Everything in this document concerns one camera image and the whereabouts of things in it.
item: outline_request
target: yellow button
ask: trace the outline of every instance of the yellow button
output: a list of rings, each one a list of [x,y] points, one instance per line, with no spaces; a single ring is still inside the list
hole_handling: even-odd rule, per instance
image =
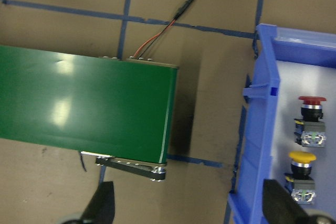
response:
[[[309,164],[311,161],[316,160],[316,156],[309,152],[290,152],[289,157],[291,157],[293,161],[302,164]]]

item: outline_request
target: blue bin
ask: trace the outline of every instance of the blue bin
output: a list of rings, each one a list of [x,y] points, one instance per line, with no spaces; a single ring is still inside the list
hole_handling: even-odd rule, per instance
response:
[[[266,24],[257,29],[263,49],[255,64],[252,84],[243,92],[250,98],[245,147],[237,190],[228,198],[237,224],[267,223],[262,213],[262,184],[265,178],[270,178],[272,164],[280,85],[276,61],[336,68],[336,35]]]

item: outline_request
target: metal bracket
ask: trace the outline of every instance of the metal bracket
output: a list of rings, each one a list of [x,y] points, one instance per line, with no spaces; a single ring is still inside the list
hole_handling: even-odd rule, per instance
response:
[[[116,157],[97,157],[96,164],[144,176],[153,181],[162,181],[166,177],[166,164],[147,163]]]

